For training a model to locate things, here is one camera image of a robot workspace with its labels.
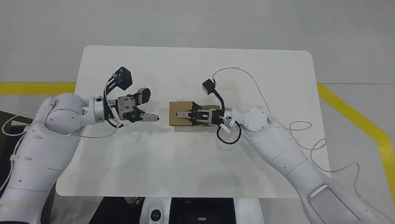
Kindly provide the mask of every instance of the wire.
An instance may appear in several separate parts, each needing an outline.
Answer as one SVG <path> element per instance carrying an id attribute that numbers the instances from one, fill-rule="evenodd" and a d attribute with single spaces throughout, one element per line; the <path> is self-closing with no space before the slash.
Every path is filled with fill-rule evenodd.
<path id="1" fill-rule="evenodd" d="M 22 112 L 21 114 L 15 115 L 15 116 L 13 116 L 12 118 L 8 119 L 8 120 L 3 124 L 3 126 L 1 127 L 1 131 L 3 132 L 3 134 L 5 134 L 5 135 L 7 135 L 7 136 L 20 136 L 20 135 L 24 134 L 26 131 L 23 131 L 23 132 L 21 132 L 21 133 L 19 133 L 19 134 L 9 134 L 9 133 L 6 133 L 6 131 L 4 130 L 4 129 L 6 128 L 6 125 L 7 125 L 9 122 L 13 121 L 13 119 L 16 118 L 16 117 L 22 116 L 23 114 L 33 114 L 33 113 L 31 113 L 31 112 Z"/>
<path id="2" fill-rule="evenodd" d="M 257 86 L 257 89 L 258 89 L 258 91 L 259 91 L 260 96 L 262 97 L 262 99 L 263 99 L 264 102 L 265 102 L 265 105 L 266 105 L 266 107 L 267 107 L 267 111 L 271 114 L 269 105 L 267 104 L 267 101 L 266 101 L 264 95 L 262 94 L 262 92 L 261 92 L 261 90 L 260 90 L 260 88 L 259 88 L 258 83 L 256 82 L 255 78 L 254 78 L 249 72 L 247 72 L 246 70 L 241 69 L 241 68 L 239 68 L 239 67 L 225 67 L 225 68 L 221 68 L 221 69 L 217 70 L 216 72 L 214 72 L 214 74 L 212 75 L 212 80 L 213 80 L 213 82 L 214 82 L 214 83 L 217 83 L 217 82 L 215 81 L 214 77 L 215 77 L 215 75 L 216 75 L 218 72 L 221 72 L 222 70 L 227 70 L 227 69 L 230 69 L 230 70 L 240 70 L 240 71 L 242 71 L 242 72 L 245 72 L 246 74 L 248 74 L 248 75 L 251 77 L 251 79 L 254 81 L 255 85 Z"/>
<path id="3" fill-rule="evenodd" d="M 221 127 L 218 126 L 218 129 L 217 129 L 217 138 L 218 138 L 221 142 L 223 142 L 223 143 L 225 143 L 225 144 L 227 144 L 227 145 L 232 145 L 232 144 L 235 144 L 235 143 L 237 143 L 237 142 L 239 141 L 239 139 L 240 139 L 240 137 L 241 137 L 241 125 L 240 125 L 239 122 L 237 122 L 237 121 L 235 121 L 235 123 L 237 124 L 237 126 L 238 126 L 238 128 L 239 128 L 239 135 L 238 135 L 238 137 L 236 138 L 236 140 L 234 140 L 233 142 L 230 142 L 230 143 L 224 141 L 224 140 L 220 137 L 220 130 L 221 130 Z"/>
<path id="4" fill-rule="evenodd" d="M 15 156 L 16 156 L 17 150 L 18 150 L 19 145 L 20 145 L 20 143 L 22 142 L 24 136 L 25 136 L 25 135 L 23 134 L 23 135 L 19 138 L 17 144 L 16 144 L 15 147 L 14 147 L 14 151 L 12 152 L 12 155 L 11 155 L 12 157 L 15 157 Z M 12 170 L 13 170 L 13 169 L 14 169 L 14 158 L 11 160 L 10 172 L 8 173 L 8 176 L 7 176 L 6 180 L 4 181 L 4 183 L 1 185 L 1 187 L 0 187 L 0 192 L 4 189 L 4 187 L 7 185 L 8 181 L 10 180 L 11 175 L 12 175 Z"/>

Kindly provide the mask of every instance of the white cable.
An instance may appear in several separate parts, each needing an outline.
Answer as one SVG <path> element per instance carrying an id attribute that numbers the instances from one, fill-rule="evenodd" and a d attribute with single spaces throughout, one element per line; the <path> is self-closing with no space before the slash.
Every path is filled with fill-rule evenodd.
<path id="1" fill-rule="evenodd" d="M 15 116 L 13 116 L 12 118 L 8 119 L 8 120 L 3 124 L 3 126 L 1 127 L 1 131 L 3 132 L 3 134 L 5 134 L 5 135 L 7 135 L 7 136 L 20 136 L 20 135 L 24 134 L 26 131 L 23 131 L 23 132 L 21 132 L 21 133 L 19 133 L 19 134 L 9 134 L 9 133 L 6 133 L 6 131 L 4 130 L 5 127 L 6 127 L 6 125 L 7 125 L 9 122 L 11 122 L 11 121 L 12 121 L 14 118 L 16 118 L 16 117 L 22 116 L 23 114 L 33 114 L 33 113 L 31 113 L 31 112 L 22 112 L 21 114 L 15 115 Z"/>
<path id="2" fill-rule="evenodd" d="M 213 80 L 213 82 L 216 83 L 216 81 L 215 81 L 215 79 L 214 79 L 214 76 L 215 76 L 218 72 L 221 72 L 222 70 L 227 70 L 227 69 L 230 69 L 230 70 L 240 70 L 240 71 L 242 71 L 242 72 L 247 73 L 247 74 L 251 77 L 251 79 L 254 81 L 255 85 L 257 86 L 257 89 L 258 89 L 258 91 L 259 91 L 260 96 L 262 97 L 262 99 L 263 99 L 264 102 L 265 102 L 265 105 L 266 105 L 266 107 L 267 107 L 267 111 L 270 113 L 269 105 L 267 104 L 267 101 L 266 101 L 264 95 L 263 95 L 262 92 L 260 91 L 260 88 L 259 88 L 258 83 L 255 81 L 255 78 L 254 78 L 249 72 L 247 72 L 246 70 L 244 70 L 244 69 L 242 69 L 242 68 L 239 68 L 239 67 L 225 67 L 225 68 L 221 68 L 221 69 L 219 69 L 218 71 L 214 72 L 214 74 L 212 75 L 212 80 Z"/>
<path id="3" fill-rule="evenodd" d="M 17 149 L 18 149 L 20 143 L 22 142 L 24 136 L 25 136 L 25 135 L 22 135 L 22 136 L 19 138 L 17 144 L 16 144 L 15 147 L 14 147 L 14 151 L 12 152 L 12 155 L 11 155 L 11 156 L 13 157 L 13 159 L 11 160 L 10 172 L 8 173 L 8 176 L 7 176 L 6 180 L 4 181 L 4 183 L 2 184 L 2 186 L 0 187 L 0 191 L 3 190 L 3 188 L 7 185 L 8 181 L 9 181 L 10 178 L 11 178 L 12 170 L 14 169 L 14 157 L 15 157 L 15 155 L 17 154 Z"/>

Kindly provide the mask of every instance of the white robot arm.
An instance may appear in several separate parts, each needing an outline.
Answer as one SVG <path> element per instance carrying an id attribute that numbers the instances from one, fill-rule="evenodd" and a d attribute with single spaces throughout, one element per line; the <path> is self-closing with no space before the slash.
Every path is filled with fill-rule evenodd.
<path id="1" fill-rule="evenodd" d="M 116 100 L 106 99 L 115 87 L 126 90 L 131 84 L 130 72 L 121 67 L 109 80 L 103 97 L 84 100 L 61 94 L 42 103 L 11 158 L 9 182 L 0 198 L 0 223 L 40 223 L 48 194 L 73 158 L 85 126 L 110 123 L 115 112 L 120 120 L 158 121 L 157 115 L 137 108 L 148 102 L 151 92 L 147 88 Z"/>
<path id="2" fill-rule="evenodd" d="M 375 216 L 369 212 L 358 196 L 343 185 L 326 176 L 301 151 L 296 138 L 275 118 L 261 107 L 239 113 L 226 109 L 224 101 L 215 90 L 215 83 L 208 79 L 203 83 L 206 94 L 215 94 L 221 102 L 221 110 L 178 112 L 180 118 L 188 118 L 196 124 L 218 125 L 228 130 L 233 124 L 260 157 L 281 173 L 297 191 L 304 212 L 314 224 L 372 224 Z"/>

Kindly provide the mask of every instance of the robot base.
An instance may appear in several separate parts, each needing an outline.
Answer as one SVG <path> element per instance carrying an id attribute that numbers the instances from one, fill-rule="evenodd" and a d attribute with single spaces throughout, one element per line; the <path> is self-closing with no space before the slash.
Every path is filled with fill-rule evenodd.
<path id="1" fill-rule="evenodd" d="M 264 224 L 258 198 L 146 197 L 140 224 Z"/>

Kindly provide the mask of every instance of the black cable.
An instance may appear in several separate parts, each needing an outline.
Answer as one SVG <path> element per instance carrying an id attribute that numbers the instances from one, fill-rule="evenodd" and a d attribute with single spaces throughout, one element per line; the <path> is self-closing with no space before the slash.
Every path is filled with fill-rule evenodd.
<path id="1" fill-rule="evenodd" d="M 112 123 L 112 122 L 110 121 L 110 118 L 111 118 L 111 116 L 110 116 L 111 110 L 109 110 L 109 109 L 110 109 L 111 107 L 110 107 L 110 105 L 108 104 L 107 98 L 106 98 L 107 94 L 109 93 L 109 92 L 107 92 L 108 83 L 110 83 L 111 81 L 112 81 L 112 78 L 110 78 L 110 79 L 107 81 L 106 89 L 103 91 L 103 108 L 104 108 L 104 116 L 105 116 L 105 120 L 107 121 L 107 123 L 109 123 L 112 127 L 117 128 L 117 126 L 114 125 L 114 123 Z M 118 126 L 118 129 L 121 128 L 121 127 L 123 127 L 123 124 L 120 124 L 120 125 Z"/>
<path id="2" fill-rule="evenodd" d="M 230 143 L 224 141 L 224 140 L 220 137 L 220 130 L 221 130 L 221 127 L 218 126 L 218 129 L 217 129 L 217 138 L 218 138 L 221 142 L 223 142 L 223 143 L 225 143 L 225 144 L 231 145 L 231 144 L 235 144 L 235 143 L 237 143 L 237 141 L 239 141 L 239 139 L 240 139 L 240 137 L 241 137 L 241 125 L 240 125 L 239 122 L 237 122 L 237 121 L 235 121 L 235 123 L 236 123 L 237 126 L 239 127 L 239 136 L 236 138 L 236 140 L 234 140 L 233 142 L 230 142 Z"/>
<path id="3" fill-rule="evenodd" d="M 220 102 L 221 102 L 221 111 L 222 111 L 222 115 L 223 115 L 225 113 L 225 103 L 222 99 L 222 96 L 216 90 L 214 90 L 213 93 L 218 98 L 218 100 L 220 100 Z"/>

